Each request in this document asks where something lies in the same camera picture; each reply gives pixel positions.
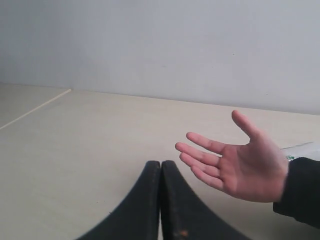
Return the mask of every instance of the brown spot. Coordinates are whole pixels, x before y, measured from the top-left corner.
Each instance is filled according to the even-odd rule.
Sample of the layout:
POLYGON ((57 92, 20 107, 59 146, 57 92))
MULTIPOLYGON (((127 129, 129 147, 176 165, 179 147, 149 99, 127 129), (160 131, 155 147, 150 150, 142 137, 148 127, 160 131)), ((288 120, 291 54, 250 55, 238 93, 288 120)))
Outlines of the brown spot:
POLYGON ((187 230, 182 230, 180 231, 180 235, 183 237, 188 237, 188 231, 187 230))

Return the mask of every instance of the hand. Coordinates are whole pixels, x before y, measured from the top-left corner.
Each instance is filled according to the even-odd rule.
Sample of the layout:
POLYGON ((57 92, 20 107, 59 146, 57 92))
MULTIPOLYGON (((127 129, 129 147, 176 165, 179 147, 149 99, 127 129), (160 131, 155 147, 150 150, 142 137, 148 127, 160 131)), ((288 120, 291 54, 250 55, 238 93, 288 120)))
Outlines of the hand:
POLYGON ((202 182, 235 198, 262 203, 279 202, 289 161, 246 116, 236 110, 231 116, 249 136, 247 145, 224 144, 188 132, 186 137, 190 141, 221 157, 178 142, 175 148, 181 152, 180 159, 202 182))

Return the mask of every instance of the palm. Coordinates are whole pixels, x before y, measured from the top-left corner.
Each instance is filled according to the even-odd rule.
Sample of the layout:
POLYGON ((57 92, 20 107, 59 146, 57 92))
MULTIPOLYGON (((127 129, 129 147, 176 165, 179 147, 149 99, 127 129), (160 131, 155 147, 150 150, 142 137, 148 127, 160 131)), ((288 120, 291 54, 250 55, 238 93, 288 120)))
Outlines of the palm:
POLYGON ((276 202, 281 197, 288 161, 245 116, 234 111, 232 118, 250 137, 247 145, 224 144, 188 133, 189 140, 221 157, 177 143, 181 160, 201 181, 233 197, 253 202, 276 202))

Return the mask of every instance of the white wall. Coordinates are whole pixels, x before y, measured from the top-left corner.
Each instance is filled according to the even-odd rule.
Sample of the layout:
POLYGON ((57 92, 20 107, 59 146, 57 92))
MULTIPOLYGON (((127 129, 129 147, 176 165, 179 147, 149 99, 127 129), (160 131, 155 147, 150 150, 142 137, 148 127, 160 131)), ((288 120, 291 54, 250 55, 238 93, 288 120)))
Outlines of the white wall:
POLYGON ((320 114, 318 0, 0 0, 0 82, 320 114))

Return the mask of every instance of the finger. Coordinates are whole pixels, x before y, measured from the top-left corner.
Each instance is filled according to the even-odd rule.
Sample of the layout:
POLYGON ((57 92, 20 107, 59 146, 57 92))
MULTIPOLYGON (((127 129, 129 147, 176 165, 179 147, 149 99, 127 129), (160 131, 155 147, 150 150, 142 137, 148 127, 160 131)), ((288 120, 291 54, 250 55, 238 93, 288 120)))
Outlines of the finger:
POLYGON ((198 178, 199 180, 201 180, 205 184, 209 185, 210 187, 213 187, 213 188, 218 189, 220 191, 223 190, 224 183, 221 179, 219 179, 217 177, 209 176, 208 174, 201 171, 201 169, 198 168, 197 166, 191 167, 191 171, 196 176, 196 178, 198 178))
POLYGON ((186 134, 186 138, 189 139, 191 142, 211 151, 216 154, 222 155, 222 151, 225 148, 226 144, 219 142, 219 141, 213 141, 210 140, 204 136, 201 136, 200 134, 194 133, 194 132, 188 132, 186 134))
POLYGON ((219 161, 219 157, 207 152, 200 151, 192 146, 189 146, 188 144, 178 142, 175 145, 175 148, 185 154, 188 154, 192 158, 211 166, 216 166, 219 161))
POLYGON ((249 138, 254 138, 259 133, 259 129, 245 115, 234 110, 231 114, 234 123, 242 130, 249 138))
POLYGON ((205 164, 199 162, 198 160, 194 159, 193 157, 189 156, 186 153, 181 153, 179 157, 182 160, 182 162, 184 162, 190 168, 195 166, 195 167, 201 169, 201 171, 203 171, 204 173, 206 173, 212 177, 216 177, 216 178, 220 177, 220 170, 218 168, 216 168, 215 166, 205 165, 205 164))

